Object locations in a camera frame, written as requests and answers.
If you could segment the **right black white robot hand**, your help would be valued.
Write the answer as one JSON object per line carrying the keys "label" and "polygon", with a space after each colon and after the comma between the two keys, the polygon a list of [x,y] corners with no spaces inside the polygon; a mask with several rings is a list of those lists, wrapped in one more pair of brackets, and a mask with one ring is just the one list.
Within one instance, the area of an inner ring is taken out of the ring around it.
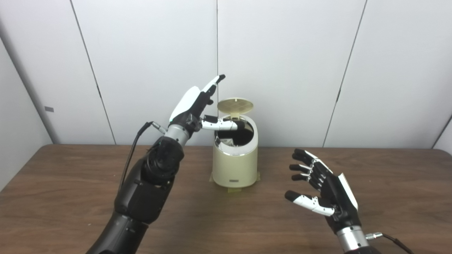
{"label": "right black white robot hand", "polygon": [[335,175],[319,157],[309,151],[295,149],[292,158],[299,161],[299,164],[289,166],[290,170],[299,172],[292,175],[292,180],[309,183],[320,196],[288,190],[285,193],[288,201],[325,216],[335,234],[347,227],[362,226],[357,200],[343,173]]}

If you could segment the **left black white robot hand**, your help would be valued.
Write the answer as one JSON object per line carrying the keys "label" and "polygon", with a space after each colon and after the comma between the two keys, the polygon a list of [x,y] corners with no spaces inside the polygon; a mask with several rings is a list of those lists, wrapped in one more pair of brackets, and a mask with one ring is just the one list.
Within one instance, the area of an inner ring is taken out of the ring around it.
{"label": "left black white robot hand", "polygon": [[211,97],[215,94],[218,84],[225,79],[224,74],[216,76],[203,88],[191,87],[181,98],[169,119],[169,125],[178,125],[191,137],[201,129],[214,131],[237,131],[245,129],[244,122],[225,120],[219,117],[204,115],[206,106],[213,104]]}

